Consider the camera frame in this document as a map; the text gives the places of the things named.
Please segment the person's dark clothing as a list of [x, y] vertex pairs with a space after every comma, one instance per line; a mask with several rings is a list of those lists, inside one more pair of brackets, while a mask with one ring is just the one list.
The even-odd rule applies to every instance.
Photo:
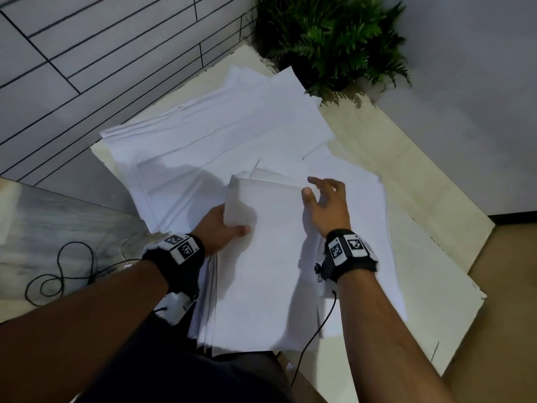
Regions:
[[149, 314], [75, 403], [295, 403], [273, 352], [193, 350], [191, 315], [171, 326]]

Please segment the pile of large white papers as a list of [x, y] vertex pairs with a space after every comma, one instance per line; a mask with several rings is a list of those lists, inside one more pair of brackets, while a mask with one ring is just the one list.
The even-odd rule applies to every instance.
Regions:
[[408, 319], [378, 175], [334, 156], [333, 137], [291, 69], [266, 77], [232, 66], [221, 88], [145, 120], [100, 132], [120, 180], [152, 233], [185, 231], [223, 201], [232, 175], [260, 168], [300, 187], [306, 174], [346, 183], [351, 223], [380, 257], [379, 281]]

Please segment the person's right forearm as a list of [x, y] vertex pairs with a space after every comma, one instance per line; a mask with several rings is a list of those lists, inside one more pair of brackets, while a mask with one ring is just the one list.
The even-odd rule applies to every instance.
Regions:
[[359, 403], [455, 403], [374, 273], [346, 272], [337, 286]]

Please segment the person's right hand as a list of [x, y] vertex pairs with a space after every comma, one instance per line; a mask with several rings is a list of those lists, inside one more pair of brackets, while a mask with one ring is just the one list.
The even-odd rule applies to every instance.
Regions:
[[309, 176], [307, 181], [315, 185], [321, 193], [320, 209], [316, 217], [311, 218], [320, 236], [326, 238], [330, 232], [338, 229], [351, 230], [345, 183], [313, 176]]

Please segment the stack of white paper sheets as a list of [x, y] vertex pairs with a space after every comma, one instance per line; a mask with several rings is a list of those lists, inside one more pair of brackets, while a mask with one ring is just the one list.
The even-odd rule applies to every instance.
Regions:
[[305, 209], [305, 182], [263, 168], [231, 177], [224, 222], [248, 225], [201, 271], [187, 336], [213, 354], [319, 345], [321, 236]]

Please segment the person's left forearm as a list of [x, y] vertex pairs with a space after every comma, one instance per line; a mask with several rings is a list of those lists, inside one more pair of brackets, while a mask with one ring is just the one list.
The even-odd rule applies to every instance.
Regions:
[[0, 325], [0, 403], [70, 403], [168, 289], [140, 261]]

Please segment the green fern plant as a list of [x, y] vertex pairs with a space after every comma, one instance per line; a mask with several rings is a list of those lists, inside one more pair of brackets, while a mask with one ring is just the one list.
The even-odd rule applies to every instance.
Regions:
[[400, 0], [256, 0], [253, 44], [279, 72], [292, 69], [305, 93], [324, 101], [366, 88], [411, 87]]

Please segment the person's left hand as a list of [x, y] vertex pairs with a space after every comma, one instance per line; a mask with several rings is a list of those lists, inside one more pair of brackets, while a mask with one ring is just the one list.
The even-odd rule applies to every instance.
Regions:
[[211, 257], [224, 249], [233, 240], [225, 240], [223, 214], [225, 204], [213, 207], [201, 219], [190, 235], [200, 241], [205, 249], [205, 257]]

